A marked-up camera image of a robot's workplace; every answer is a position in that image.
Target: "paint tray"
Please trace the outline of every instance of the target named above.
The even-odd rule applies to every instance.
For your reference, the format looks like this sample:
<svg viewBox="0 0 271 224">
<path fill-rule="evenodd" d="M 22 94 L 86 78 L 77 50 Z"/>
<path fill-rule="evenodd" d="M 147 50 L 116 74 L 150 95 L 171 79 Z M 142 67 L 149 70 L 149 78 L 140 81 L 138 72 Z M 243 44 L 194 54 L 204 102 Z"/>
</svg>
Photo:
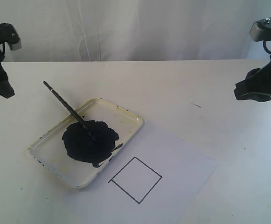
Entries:
<svg viewBox="0 0 271 224">
<path fill-rule="evenodd" d="M 143 124 L 140 116 L 122 109 L 103 99 L 92 99 L 76 109 L 85 120 L 104 121 L 119 135 L 115 142 L 123 146 L 112 152 L 112 155 L 105 161 L 99 163 L 100 167 L 95 168 L 91 163 L 76 161 L 67 155 L 62 136 L 66 128 L 77 121 L 72 115 L 62 120 L 53 127 L 28 149 L 29 155 L 39 165 L 43 166 L 53 174 L 57 175 L 65 183 L 73 188 L 87 186 L 107 166 L 125 145 L 125 143 L 139 130 Z"/>
</svg>

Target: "white backdrop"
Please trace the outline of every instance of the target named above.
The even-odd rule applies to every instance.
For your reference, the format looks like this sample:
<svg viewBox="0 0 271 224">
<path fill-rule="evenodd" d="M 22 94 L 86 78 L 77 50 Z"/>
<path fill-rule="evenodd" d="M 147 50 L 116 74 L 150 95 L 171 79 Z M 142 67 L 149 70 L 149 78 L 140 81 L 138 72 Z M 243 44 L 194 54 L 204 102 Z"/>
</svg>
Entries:
<svg viewBox="0 0 271 224">
<path fill-rule="evenodd" d="M 271 0 L 0 0 L 22 39 L 6 61 L 266 58 L 249 37 L 266 16 Z"/>
</svg>

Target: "white paper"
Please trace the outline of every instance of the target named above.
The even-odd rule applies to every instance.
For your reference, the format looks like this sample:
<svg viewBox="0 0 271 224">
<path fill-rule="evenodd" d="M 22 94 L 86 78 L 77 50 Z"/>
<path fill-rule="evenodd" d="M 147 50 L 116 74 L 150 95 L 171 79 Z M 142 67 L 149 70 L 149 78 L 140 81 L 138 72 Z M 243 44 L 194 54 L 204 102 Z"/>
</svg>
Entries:
<svg viewBox="0 0 271 224">
<path fill-rule="evenodd" d="M 174 224 L 215 166 L 215 160 L 145 123 L 92 184 L 72 190 L 65 201 L 84 223 Z"/>
</svg>

